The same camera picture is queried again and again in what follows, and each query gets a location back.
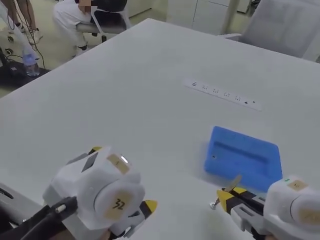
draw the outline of power strip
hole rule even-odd
[[[220,99],[228,100],[247,108],[262,111],[262,106],[257,101],[240,96],[238,94],[231,93],[229,91],[222,90],[221,88],[194,80],[185,80],[183,84],[188,88],[200,91],[202,93],[209,94]]]

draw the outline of sticker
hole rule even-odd
[[[111,154],[106,159],[108,159],[123,175],[130,170],[125,161],[115,154]]]
[[[303,181],[300,180],[295,180],[292,183],[288,184],[288,186],[290,188],[292,188],[293,190],[299,192],[302,189],[305,189],[306,187],[308,187],[308,184],[304,183]]]
[[[299,211],[299,218],[303,224],[320,225],[320,211],[302,208]]]
[[[112,201],[111,206],[105,211],[104,217],[112,220],[119,220],[128,208],[133,196],[127,191],[119,191]]]

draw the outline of white cabinet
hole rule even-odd
[[[153,4],[154,0],[128,0],[129,17],[151,9]]]
[[[205,0],[198,0],[192,29],[219,35],[224,24],[228,7]]]
[[[238,11],[245,12],[251,0],[239,0]],[[168,0],[168,23],[219,35],[229,0]]]

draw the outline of water bottle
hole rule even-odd
[[[26,50],[22,52],[22,56],[22,61],[25,67],[26,74],[32,78],[39,76],[40,69],[35,56]]]

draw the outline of blue plastic tray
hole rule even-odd
[[[282,179],[278,146],[222,127],[213,128],[204,170],[210,174],[234,179],[266,193]]]

